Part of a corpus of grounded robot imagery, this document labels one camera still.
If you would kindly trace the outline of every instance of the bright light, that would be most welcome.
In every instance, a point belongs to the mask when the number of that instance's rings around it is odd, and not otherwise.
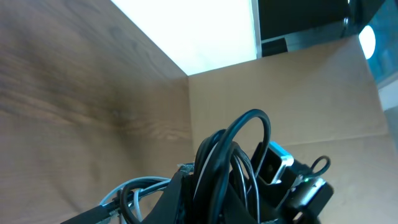
[[[376,48],[376,36],[374,35],[371,26],[368,25],[364,27],[364,29],[359,34],[359,42],[361,43],[365,58],[371,58],[374,53],[374,49]]]
[[[187,75],[256,59],[251,0],[112,2]]]

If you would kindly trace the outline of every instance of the white cable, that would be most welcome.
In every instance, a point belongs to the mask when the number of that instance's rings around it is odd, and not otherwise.
[[[139,201],[138,201],[138,195],[139,192],[141,192],[142,189],[137,189],[134,192],[134,210],[136,211],[136,216],[138,221],[142,222],[142,215],[141,215],[141,211],[139,210]]]
[[[151,186],[149,186],[149,187],[147,187],[147,188],[145,188],[144,190],[141,190],[141,191],[147,191],[147,190],[149,190],[149,189],[155,189],[156,187],[158,187],[159,185],[164,185],[164,184],[166,184],[166,183],[169,183],[171,180],[169,179],[169,180],[165,180],[165,181],[162,181],[162,182],[159,182],[159,183],[157,183],[157,184],[154,184],[154,185],[151,185]],[[166,187],[162,187],[162,188],[160,188],[160,189],[158,189],[158,190],[156,190],[156,191],[159,191],[159,190],[163,190],[163,189],[165,189]],[[155,193],[156,191],[152,191],[151,193],[149,193],[149,194],[147,194],[147,195],[145,195],[145,196],[148,196],[148,195],[150,195],[150,194],[153,194],[153,193]]]
[[[216,143],[216,144],[213,146],[213,148],[211,149],[211,151],[210,151],[209,155],[207,156],[206,161],[205,161],[205,163],[204,163],[204,165],[203,165],[203,167],[202,167],[202,169],[201,169],[201,171],[200,171],[200,175],[199,175],[197,187],[195,188],[195,193],[193,194],[193,199],[195,199],[195,196],[196,196],[196,194],[197,194],[197,190],[198,190],[198,187],[199,187],[199,183],[200,183],[201,177],[202,177],[202,175],[203,175],[203,173],[204,173],[204,171],[205,171],[205,169],[206,169],[206,166],[207,166],[207,163],[208,163],[208,161],[209,161],[209,159],[210,159],[210,156],[212,155],[212,153],[213,153],[214,149],[216,148],[217,144],[218,144],[218,143]]]
[[[122,220],[121,224],[127,224],[122,214],[119,215],[119,218]]]
[[[139,178],[135,178],[135,179],[128,180],[128,181],[126,181],[125,183],[123,183],[123,184],[117,186],[117,187],[116,187],[115,189],[113,189],[112,191],[110,191],[110,193],[107,194],[107,195],[105,196],[104,199],[102,199],[102,201],[99,203],[99,205],[104,205],[104,204],[109,200],[109,198],[112,197],[112,195],[116,194],[116,192],[117,192],[118,190],[121,190],[121,189],[122,189],[124,186],[126,186],[127,184],[130,184],[131,182],[138,181],[138,180],[148,180],[148,179],[149,179],[149,180],[159,180],[159,181],[166,181],[166,180],[169,180],[169,181],[170,181],[170,178],[166,178],[166,177],[156,177],[156,176],[139,177]]]

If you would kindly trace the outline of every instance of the brown cardboard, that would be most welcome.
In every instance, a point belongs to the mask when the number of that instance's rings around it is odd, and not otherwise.
[[[252,108],[282,145],[387,133],[376,85],[356,37],[189,77],[193,145]],[[237,136],[246,149],[259,122]]]
[[[193,145],[252,108],[271,120],[271,139],[311,164],[331,157],[324,175],[335,195],[323,223],[395,223],[397,151],[357,37],[265,57],[189,77]],[[250,156],[259,120],[235,137]]]

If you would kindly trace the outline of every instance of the wooden panel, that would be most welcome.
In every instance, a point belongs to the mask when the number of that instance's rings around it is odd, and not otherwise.
[[[110,1],[1,1],[0,143],[0,223],[64,221],[193,160],[187,76]]]

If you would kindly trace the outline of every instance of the black cable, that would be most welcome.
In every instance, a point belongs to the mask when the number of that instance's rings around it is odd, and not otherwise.
[[[246,209],[248,209],[248,197],[246,195],[246,184],[244,183],[244,175],[241,167],[241,163],[237,157],[237,155],[232,155],[231,157],[231,166],[234,174],[234,180],[236,182],[237,191],[239,194],[239,198],[242,200],[242,203]]]
[[[320,170],[319,170],[318,172],[316,172],[316,173],[305,175],[305,176],[304,176],[304,179],[312,179],[312,178],[319,177],[319,176],[321,176],[322,174],[324,174],[324,173],[329,169],[329,167],[330,167],[330,158],[329,158],[328,156],[321,156],[321,157],[319,157],[318,159],[316,159],[316,160],[313,162],[313,164],[312,164],[312,166],[311,166],[311,170],[313,171],[314,168],[315,168],[315,166],[317,166],[318,163],[319,163],[322,159],[326,160],[326,164],[322,167],[322,169],[320,169]]]
[[[197,152],[197,156],[195,158],[195,170],[193,172],[193,183],[194,183],[193,186],[196,186],[198,184],[199,176],[203,166],[205,165],[205,161],[210,151],[213,149],[214,145],[220,140],[224,132],[225,129],[219,130],[201,142]]]
[[[150,195],[158,190],[161,190],[162,188],[168,186],[168,184],[169,183],[160,184],[157,187],[153,187],[153,188],[151,185],[150,187],[145,188],[145,189],[143,189],[142,192],[140,192],[139,198],[141,199],[141,198],[143,198],[147,195]],[[114,198],[114,200],[112,202],[104,205],[104,207],[107,209],[108,212],[113,212],[120,208],[120,203],[118,200],[119,198],[120,198],[120,195],[118,194],[118,196],[116,198]],[[134,192],[129,192],[126,200],[127,200],[127,203],[131,203],[134,200]]]
[[[119,206],[120,210],[123,214],[124,219],[128,224],[138,224],[140,221],[132,214],[129,208],[129,202],[127,200],[127,196],[131,190],[138,188],[147,188],[151,185],[157,184],[161,181],[159,180],[138,180],[136,182],[131,182],[123,187],[123,190],[120,195]]]
[[[251,166],[251,163],[250,163],[250,158],[248,157],[248,155],[246,153],[244,153],[244,151],[240,148],[239,144],[237,144],[236,142],[232,143],[231,148],[233,149],[233,154],[242,160],[243,166],[249,175],[250,183],[254,189],[254,198],[255,198],[255,200],[253,201],[254,202],[253,208],[255,208],[255,214],[253,214],[253,217],[256,218],[256,221],[258,223],[260,223],[259,189],[257,186],[256,177],[254,176],[253,167]]]
[[[202,180],[199,181],[197,191],[194,196],[194,210],[197,214],[203,214],[203,210],[210,209],[207,218],[208,223],[215,223],[220,214],[221,205],[226,193],[228,181],[229,162],[231,160],[232,151],[229,148],[232,139],[238,131],[253,118],[260,118],[264,127],[264,137],[262,140],[262,150],[266,152],[271,136],[271,125],[265,112],[257,109],[250,110],[235,120],[222,135],[218,141],[213,153],[209,156],[208,164],[203,170]],[[256,169],[256,174],[264,160],[265,153]],[[211,203],[208,203],[208,196],[211,195]]]

